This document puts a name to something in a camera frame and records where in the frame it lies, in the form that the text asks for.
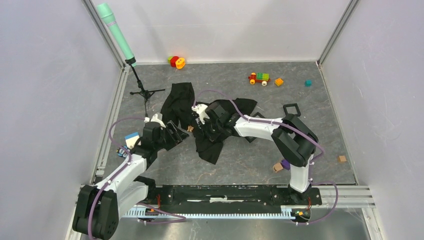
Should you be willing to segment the black t-shirt garment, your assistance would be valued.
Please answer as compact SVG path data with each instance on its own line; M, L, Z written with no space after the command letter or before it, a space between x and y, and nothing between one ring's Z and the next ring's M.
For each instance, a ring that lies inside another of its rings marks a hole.
M173 121L187 130L193 127L192 134L195 138L196 152L199 157L211 164L216 164L224 146L225 135L220 135L217 140L210 141L201 128L199 128L192 112L195 101L195 91L190 82L173 83L171 92L164 101L160 113L162 121Z

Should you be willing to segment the black square display frame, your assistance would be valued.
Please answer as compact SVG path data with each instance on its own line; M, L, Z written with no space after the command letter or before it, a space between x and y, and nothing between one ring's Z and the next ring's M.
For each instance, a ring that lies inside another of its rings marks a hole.
M262 115L260 112L256 112L254 115L253 115L253 117L254 118L262 118L262 119L264 119L265 118L265 116L264 115ZM253 141L255 141L257 138L256 137L252 137L252 136L246 136L245 137L245 139L249 142L249 143L252 143Z

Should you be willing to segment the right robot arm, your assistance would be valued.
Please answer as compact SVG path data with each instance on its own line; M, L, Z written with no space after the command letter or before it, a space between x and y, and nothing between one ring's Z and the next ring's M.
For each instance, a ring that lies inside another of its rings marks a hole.
M302 204L309 198L309 165L320 147L318 137L294 114L284 118L260 118L235 113L194 113L202 135L210 142L232 137L256 138L275 143L290 165L289 199Z

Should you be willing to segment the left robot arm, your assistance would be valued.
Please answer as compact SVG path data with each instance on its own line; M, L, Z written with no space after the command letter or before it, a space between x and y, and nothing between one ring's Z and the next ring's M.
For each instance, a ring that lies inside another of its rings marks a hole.
M93 239L108 240L119 220L134 205L153 203L156 182L143 177L161 150L169 151L189 137L172 121L145 123L132 146L123 147L126 158L109 176L94 185L84 185L78 194L72 229Z

